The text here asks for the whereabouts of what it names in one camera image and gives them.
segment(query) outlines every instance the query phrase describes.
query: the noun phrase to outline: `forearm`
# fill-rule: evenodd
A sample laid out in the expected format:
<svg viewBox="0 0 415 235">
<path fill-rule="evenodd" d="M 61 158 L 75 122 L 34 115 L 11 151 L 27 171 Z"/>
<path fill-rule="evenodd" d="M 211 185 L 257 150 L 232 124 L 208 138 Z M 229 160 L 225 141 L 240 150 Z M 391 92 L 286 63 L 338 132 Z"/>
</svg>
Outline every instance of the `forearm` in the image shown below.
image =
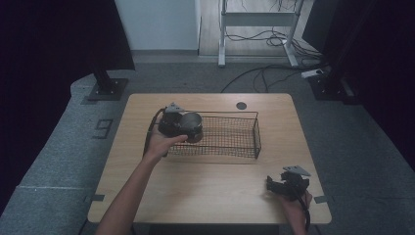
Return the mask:
<svg viewBox="0 0 415 235">
<path fill-rule="evenodd" d="M 145 158 L 137 165 L 104 214 L 96 234 L 128 233 L 154 166 Z"/>
<path fill-rule="evenodd" d="M 284 215 L 290 223 L 291 228 L 295 235 L 305 235 L 307 231 L 305 230 L 305 214 L 303 208 L 299 201 L 291 202 L 289 199 L 284 196 L 278 195 L 278 199 L 281 202 L 281 206 L 284 211 Z M 312 200 L 312 195 L 305 191 L 304 195 L 301 196 L 305 205 L 309 207 Z"/>
</svg>

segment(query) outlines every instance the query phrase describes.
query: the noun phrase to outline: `small black object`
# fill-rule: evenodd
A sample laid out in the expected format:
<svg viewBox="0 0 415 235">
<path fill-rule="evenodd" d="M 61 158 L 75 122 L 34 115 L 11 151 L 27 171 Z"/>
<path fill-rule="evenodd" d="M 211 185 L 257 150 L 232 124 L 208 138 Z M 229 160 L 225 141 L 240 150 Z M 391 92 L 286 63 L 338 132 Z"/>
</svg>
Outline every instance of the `small black object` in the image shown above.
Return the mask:
<svg viewBox="0 0 415 235">
<path fill-rule="evenodd" d="M 308 179 L 303 179 L 299 174 L 289 171 L 281 174 L 281 180 L 285 180 L 285 182 L 278 183 L 266 176 L 266 189 L 275 194 L 287 196 L 290 201 L 302 196 L 309 185 Z"/>
<path fill-rule="evenodd" d="M 314 202 L 316 204 L 327 203 L 327 197 L 326 196 L 314 197 Z"/>
<path fill-rule="evenodd" d="M 95 195 L 92 197 L 92 201 L 94 201 L 94 202 L 103 202 L 103 201 L 104 201 L 104 198 L 105 198 L 105 195 L 102 195 L 102 194 L 95 194 Z"/>
<path fill-rule="evenodd" d="M 163 112 L 159 123 L 159 132 L 167 137 L 187 135 L 187 142 L 196 143 L 202 140 L 202 117 L 197 113 L 179 113 Z"/>
</svg>

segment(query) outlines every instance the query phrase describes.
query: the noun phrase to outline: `hand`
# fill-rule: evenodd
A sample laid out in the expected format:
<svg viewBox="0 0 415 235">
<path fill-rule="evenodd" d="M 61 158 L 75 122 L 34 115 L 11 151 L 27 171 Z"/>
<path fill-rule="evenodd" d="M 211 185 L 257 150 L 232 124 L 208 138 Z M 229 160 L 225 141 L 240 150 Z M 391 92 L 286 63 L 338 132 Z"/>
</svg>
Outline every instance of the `hand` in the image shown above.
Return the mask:
<svg viewBox="0 0 415 235">
<path fill-rule="evenodd" d="M 187 135 L 179 135 L 172 138 L 167 138 L 165 135 L 159 132 L 159 126 L 155 124 L 153 127 L 149 147 L 146 154 L 143 157 L 143 160 L 150 161 L 153 165 L 156 165 L 161 157 L 167 153 L 168 149 L 173 146 L 175 143 L 184 142 L 188 138 Z"/>
<path fill-rule="evenodd" d="M 294 231 L 294 234 L 296 235 L 306 234 L 305 215 L 302 210 L 300 202 L 298 200 L 291 202 L 287 197 L 282 196 L 282 195 L 277 195 L 277 198 L 281 202 L 284 215 L 287 218 L 288 222 L 290 223 Z M 302 195 L 301 198 L 304 201 L 305 205 L 309 208 L 312 195 L 308 193 L 308 191 L 305 191 L 304 195 Z"/>
</svg>

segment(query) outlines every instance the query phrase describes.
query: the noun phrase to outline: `wire basket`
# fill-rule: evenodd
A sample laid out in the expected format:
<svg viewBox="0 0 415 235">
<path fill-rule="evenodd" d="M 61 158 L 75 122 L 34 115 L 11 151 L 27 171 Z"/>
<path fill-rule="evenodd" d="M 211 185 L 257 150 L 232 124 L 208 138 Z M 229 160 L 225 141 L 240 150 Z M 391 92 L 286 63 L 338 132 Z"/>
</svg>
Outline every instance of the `wire basket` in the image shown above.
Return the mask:
<svg viewBox="0 0 415 235">
<path fill-rule="evenodd" d="M 258 112 L 197 112 L 204 137 L 198 143 L 178 143 L 170 155 L 228 155 L 257 159 L 261 149 Z"/>
</svg>

